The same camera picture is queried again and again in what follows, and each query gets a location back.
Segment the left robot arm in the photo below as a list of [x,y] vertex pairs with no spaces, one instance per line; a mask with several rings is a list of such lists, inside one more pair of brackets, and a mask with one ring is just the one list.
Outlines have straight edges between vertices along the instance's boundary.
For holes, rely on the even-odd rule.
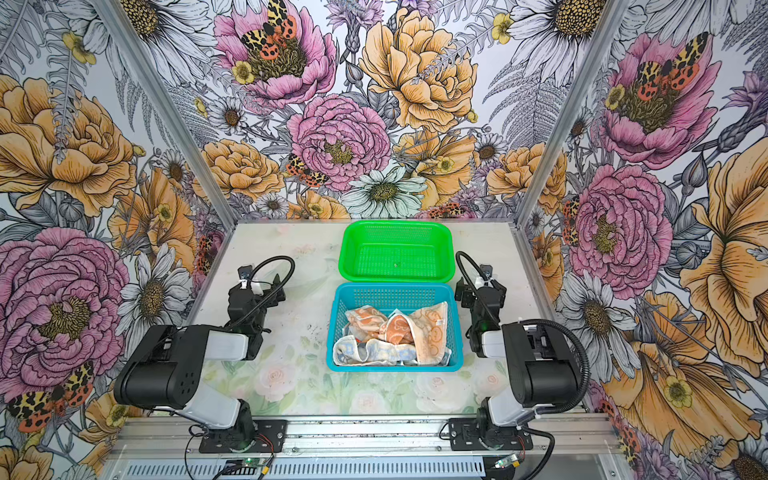
[[247,401],[227,396],[202,379],[208,361],[241,362],[257,358],[267,310],[286,300],[284,286],[295,271],[288,256],[269,258],[238,270],[228,292],[228,322],[223,326],[153,326],[135,348],[114,386],[118,403],[153,412],[169,412],[202,429],[201,448],[246,451],[274,443],[258,430]]

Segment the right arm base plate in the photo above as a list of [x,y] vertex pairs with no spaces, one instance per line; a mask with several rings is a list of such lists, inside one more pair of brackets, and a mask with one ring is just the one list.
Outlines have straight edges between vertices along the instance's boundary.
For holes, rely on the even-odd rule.
[[451,418],[447,422],[447,438],[452,451],[520,451],[531,450],[531,436],[515,427],[484,424],[476,418]]

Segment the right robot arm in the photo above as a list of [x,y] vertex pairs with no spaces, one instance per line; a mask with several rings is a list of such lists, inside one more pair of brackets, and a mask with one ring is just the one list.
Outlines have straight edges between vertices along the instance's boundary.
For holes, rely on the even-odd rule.
[[506,364],[508,386],[480,402],[473,420],[448,422],[454,451],[523,451],[533,446],[528,424],[571,410],[589,383],[589,361],[580,340],[545,319],[502,324],[506,288],[491,280],[476,287],[460,280],[455,300],[471,315],[466,332],[472,352]]

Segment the teal plastic basket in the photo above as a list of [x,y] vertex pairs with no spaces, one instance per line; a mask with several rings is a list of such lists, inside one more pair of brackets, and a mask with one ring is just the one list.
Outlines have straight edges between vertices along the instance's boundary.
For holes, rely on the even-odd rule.
[[345,283],[332,305],[335,372],[456,372],[464,364],[458,307],[442,283]]

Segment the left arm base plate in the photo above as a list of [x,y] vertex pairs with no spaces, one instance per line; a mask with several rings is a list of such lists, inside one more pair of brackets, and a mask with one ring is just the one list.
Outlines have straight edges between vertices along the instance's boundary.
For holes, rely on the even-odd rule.
[[280,453],[286,439],[286,420],[255,419],[250,426],[212,429],[198,447],[202,454]]

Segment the green plastic basket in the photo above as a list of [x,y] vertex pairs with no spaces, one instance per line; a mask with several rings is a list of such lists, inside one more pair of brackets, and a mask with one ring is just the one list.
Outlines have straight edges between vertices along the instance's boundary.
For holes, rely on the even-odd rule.
[[456,270],[452,233],[434,222],[357,221],[344,231],[338,270],[350,282],[446,283]]

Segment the orange bunny towel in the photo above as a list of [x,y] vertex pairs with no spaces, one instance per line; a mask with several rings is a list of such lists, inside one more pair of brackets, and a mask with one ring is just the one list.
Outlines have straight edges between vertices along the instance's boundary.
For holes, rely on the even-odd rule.
[[414,345],[410,318],[402,313],[394,312],[384,326],[382,338],[393,345]]

